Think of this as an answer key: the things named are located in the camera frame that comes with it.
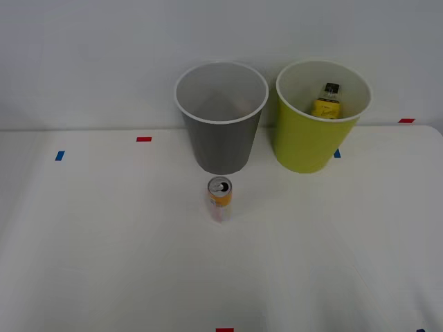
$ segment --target yellow-green bin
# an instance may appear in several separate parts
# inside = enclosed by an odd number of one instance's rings
[[[310,115],[312,103],[326,83],[340,84],[342,118]],[[280,108],[273,140],[277,160],[298,173],[313,173],[327,161],[368,109],[371,89],[354,71],[330,61],[290,64],[277,77]]]

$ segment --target white bin rim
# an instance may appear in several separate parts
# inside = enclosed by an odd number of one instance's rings
[[[358,76],[363,82],[365,82],[367,88],[368,88],[368,92],[369,92],[369,102],[368,105],[366,105],[366,108],[364,110],[362,110],[362,112],[356,114],[355,116],[350,116],[348,118],[341,118],[341,119],[324,119],[324,118],[317,118],[316,116],[312,116],[310,114],[307,114],[305,112],[302,112],[300,110],[298,110],[297,108],[295,108],[294,106],[292,106],[287,100],[286,98],[283,97],[283,94],[280,90],[280,79],[281,77],[284,75],[284,73],[289,70],[290,68],[297,66],[299,64],[305,64],[308,62],[324,62],[324,63],[328,63],[328,64],[333,64],[335,66],[340,66],[348,71],[353,72],[353,74],[355,74],[356,76]],[[323,121],[323,122],[347,122],[347,121],[352,121],[354,119],[360,118],[362,114],[364,114],[371,106],[372,104],[372,88],[369,85],[368,81],[366,81],[362,75],[360,75],[359,73],[357,73],[354,69],[350,69],[342,64],[339,64],[337,62],[334,61],[330,61],[330,60],[326,60],[326,59],[316,59],[316,58],[312,58],[312,59],[305,59],[305,60],[301,60],[301,61],[297,61],[297,62],[293,62],[291,64],[289,64],[288,66],[284,67],[280,73],[277,76],[277,81],[275,83],[275,88],[277,90],[277,94],[280,97],[280,99],[284,102],[284,104],[286,106],[288,106],[292,111],[300,114],[301,116],[304,116],[306,118],[315,120],[315,121]]]
[[[178,89],[178,87],[179,87],[179,84],[180,84],[180,81],[187,75],[187,74],[189,74],[190,72],[192,72],[192,71],[194,71],[195,69],[198,69],[198,68],[200,68],[200,67],[202,67],[202,66],[207,66],[207,65],[210,65],[210,64],[234,64],[234,65],[236,65],[236,66],[241,66],[241,67],[243,67],[243,68],[246,68],[246,69],[248,69],[248,70],[250,70],[250,71],[253,71],[259,78],[260,78],[260,80],[263,82],[263,84],[264,84],[264,87],[265,87],[265,96],[264,96],[264,98],[263,98],[263,102],[260,104],[260,106],[256,109],[256,110],[254,110],[253,112],[251,112],[251,113],[249,113],[247,116],[244,116],[244,117],[242,117],[242,118],[238,118],[238,119],[234,119],[234,120],[229,120],[229,121],[212,121],[212,120],[206,120],[206,119],[203,119],[203,118],[199,118],[198,116],[194,116],[194,115],[192,115],[191,113],[189,113],[188,111],[186,111],[181,105],[180,105],[180,103],[179,103],[179,100],[178,100],[178,98],[177,98],[177,89]],[[246,120],[246,119],[249,119],[249,118],[252,118],[255,114],[257,114],[258,112],[260,112],[262,109],[263,109],[263,106],[266,104],[266,102],[268,101],[268,96],[269,96],[269,87],[268,87],[268,82],[265,80],[265,78],[263,77],[263,75],[262,74],[260,74],[256,69],[254,69],[254,68],[252,68],[252,67],[250,67],[250,66],[248,66],[248,65],[245,65],[245,64],[241,64],[241,63],[239,63],[239,62],[234,62],[234,61],[209,61],[209,62],[204,62],[204,63],[202,63],[202,64],[199,64],[199,65],[197,65],[197,66],[194,66],[194,67],[192,67],[192,68],[189,68],[187,71],[185,71],[179,78],[178,78],[178,80],[176,81],[176,83],[175,83],[175,86],[174,86],[174,101],[175,101],[175,104],[177,105],[177,107],[180,109],[180,111],[182,111],[184,114],[186,114],[188,117],[190,117],[190,118],[192,118],[192,119],[194,119],[194,120],[196,120],[196,121],[199,121],[199,122],[203,122],[203,123],[208,123],[208,124],[210,124],[210,125],[230,125],[230,124],[233,124],[233,123],[237,123],[237,122],[241,122],[241,121],[244,121],[244,120]]]

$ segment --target yellow can label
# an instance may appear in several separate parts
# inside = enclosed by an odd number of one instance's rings
[[[311,114],[317,118],[338,119],[341,116],[340,103],[331,100],[317,99],[314,101]]]
[[[226,196],[217,197],[211,193],[209,193],[210,202],[216,206],[223,207],[227,206],[230,203],[230,200],[233,197],[233,192],[229,192]]]

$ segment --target can lid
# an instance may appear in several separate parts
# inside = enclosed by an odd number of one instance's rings
[[[340,89],[340,84],[326,83],[325,92],[338,93],[339,89]]]
[[[224,176],[216,176],[208,183],[209,192],[216,197],[223,197],[232,190],[232,183]]]

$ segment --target can tab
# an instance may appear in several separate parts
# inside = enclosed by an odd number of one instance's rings
[[[213,183],[209,189],[213,192],[227,192],[229,185],[226,182]]]

